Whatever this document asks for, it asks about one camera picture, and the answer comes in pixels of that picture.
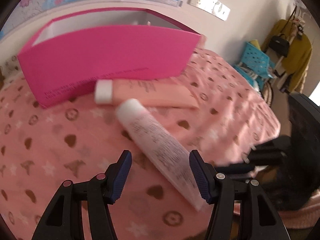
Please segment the right forearm pink sleeve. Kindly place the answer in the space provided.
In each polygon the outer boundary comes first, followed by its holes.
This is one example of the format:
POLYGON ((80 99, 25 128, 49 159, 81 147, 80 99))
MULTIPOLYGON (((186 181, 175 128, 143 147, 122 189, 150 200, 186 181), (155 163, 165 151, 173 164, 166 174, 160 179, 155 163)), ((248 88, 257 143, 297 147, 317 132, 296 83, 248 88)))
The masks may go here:
POLYGON ((267 196, 289 229, 310 228, 319 219, 319 189, 268 192, 267 196))

